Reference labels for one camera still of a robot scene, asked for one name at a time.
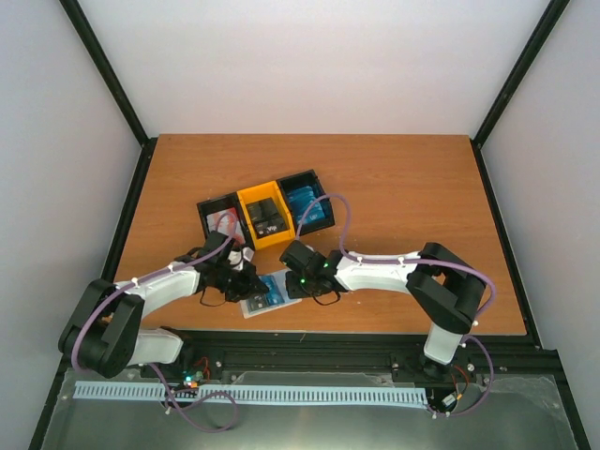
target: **black plastic box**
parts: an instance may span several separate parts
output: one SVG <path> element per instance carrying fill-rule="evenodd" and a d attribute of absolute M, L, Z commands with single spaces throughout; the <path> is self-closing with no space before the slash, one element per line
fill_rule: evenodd
<path fill-rule="evenodd" d="M 319 181 L 319 177 L 317 176 L 315 171 L 312 170 L 300 172 L 296 175 L 279 178 L 277 180 L 277 185 L 279 186 L 279 190 L 281 190 L 281 193 L 283 194 L 283 200 L 285 200 L 285 203 L 287 204 L 288 209 L 292 214 L 293 228 L 295 231 L 297 231 L 298 223 L 296 222 L 292 211 L 292 206 L 290 205 L 290 201 L 288 200 L 288 192 L 296 188 L 310 186 L 315 194 L 315 198 L 318 198 L 325 194 L 323 186 L 321 186 L 321 182 Z M 334 219 L 334 210 L 331 206 L 331 201 L 329 199 L 321 201 L 321 207 L 325 214 L 325 218 L 317 220 L 316 222 L 303 225 L 302 230 L 300 232 L 301 236 L 307 233 L 313 233 L 318 230 L 322 230 L 323 228 L 333 227 L 336 224 L 336 220 Z"/>
<path fill-rule="evenodd" d="M 233 192 L 231 194 L 224 195 L 223 197 L 219 197 L 217 199 L 207 200 L 205 202 L 198 203 L 198 213 L 200 214 L 200 222 L 202 223 L 202 231 L 204 232 L 204 237 L 208 236 L 211 230 L 208 229 L 208 221 L 207 217 L 211 214 L 218 213 L 219 211 L 224 211 L 226 209 L 234 208 L 235 214 L 237 215 L 237 219 L 240 222 L 240 227 L 242 229 L 242 234 L 244 235 L 244 240 L 246 244 L 254 249 L 254 242 L 252 242 L 252 236 L 248 231 L 248 223 L 246 222 L 246 217 L 244 216 L 244 211 L 242 210 L 242 206 L 237 198 L 237 193 Z"/>

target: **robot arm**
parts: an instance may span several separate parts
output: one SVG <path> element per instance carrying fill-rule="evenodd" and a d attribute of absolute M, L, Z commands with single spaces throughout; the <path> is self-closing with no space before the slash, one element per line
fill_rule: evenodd
<path fill-rule="evenodd" d="M 182 267 L 213 252 L 226 240 L 226 235 L 211 232 L 203 247 L 193 248 L 166 268 L 139 280 L 134 278 L 116 284 L 103 279 L 92 281 L 60 337 L 59 350 L 70 355 L 75 340 L 98 305 L 117 289 L 133 284 L 92 323 L 82 340 L 77 360 L 81 366 L 106 378 L 135 364 L 172 363 L 181 351 L 182 339 L 164 329 L 141 330 L 140 324 L 146 315 L 208 287 L 218 289 L 229 302 L 268 292 L 256 275 L 256 267 L 249 262 L 251 254 L 248 251 L 251 250 L 234 249 L 231 240 L 213 257 Z"/>
<path fill-rule="evenodd" d="M 291 269 L 286 274 L 290 297 L 316 299 L 332 293 L 338 300 L 341 293 L 360 289 L 409 293 L 432 320 L 425 357 L 434 366 L 450 364 L 463 336 L 471 330 L 485 283 L 456 269 L 404 262 L 423 258 L 467 266 L 440 244 L 427 243 L 423 250 L 405 255 L 348 255 L 350 258 L 334 250 L 325 258 L 293 241 L 280 258 Z M 443 283 L 438 281 L 439 275 L 444 275 Z"/>

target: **metal floor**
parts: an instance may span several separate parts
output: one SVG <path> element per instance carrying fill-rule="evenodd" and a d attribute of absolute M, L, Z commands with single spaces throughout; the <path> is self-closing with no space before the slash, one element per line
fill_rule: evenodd
<path fill-rule="evenodd" d="M 65 378 L 46 450 L 577 449 L 556 385 L 544 376 L 503 376 L 486 404 L 466 417 L 432 420 L 426 411 L 391 407 L 243 405 L 238 425 L 219 434 L 201 433 L 176 413 L 166 415 L 158 402 L 73 400 L 78 379 L 82 378 L 73 372 Z M 239 382 L 370 387 L 389 383 L 363 374 L 274 373 L 248 373 Z M 477 388 L 470 388 L 461 402 L 469 404 L 477 395 Z M 220 404 L 189 412 L 212 427 L 227 423 L 230 414 L 231 406 Z"/>

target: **white wall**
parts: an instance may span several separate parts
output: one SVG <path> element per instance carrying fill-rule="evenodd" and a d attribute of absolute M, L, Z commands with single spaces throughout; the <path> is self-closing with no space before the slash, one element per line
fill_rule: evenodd
<path fill-rule="evenodd" d="M 474 133 L 548 0 L 82 0 L 150 134 Z"/>
<path fill-rule="evenodd" d="M 0 3 L 0 447 L 26 448 L 139 147 L 58 1 Z"/>
<path fill-rule="evenodd" d="M 600 448 L 600 4 L 571 2 L 484 147 L 545 347 Z"/>

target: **wooden table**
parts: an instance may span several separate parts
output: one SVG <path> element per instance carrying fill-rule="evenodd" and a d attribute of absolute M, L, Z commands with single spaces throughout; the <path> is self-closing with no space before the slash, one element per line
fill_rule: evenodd
<path fill-rule="evenodd" d="M 488 201 L 467 136 L 162 135 L 142 190 L 117 280 L 164 267 L 203 243 L 196 203 L 240 188 L 314 169 L 326 192 L 352 205 L 347 248 L 399 254 L 437 241 L 495 280 L 496 304 L 478 333 L 525 334 Z M 327 254 L 346 217 L 333 201 L 337 226 L 303 240 Z M 285 245 L 257 252 L 259 273 L 283 268 Z M 222 296 L 208 290 L 205 302 Z M 331 307 L 312 299 L 244 319 L 239 305 L 203 307 L 195 295 L 155 311 L 145 326 L 211 330 L 426 333 L 430 320 L 409 296 L 346 294 Z"/>

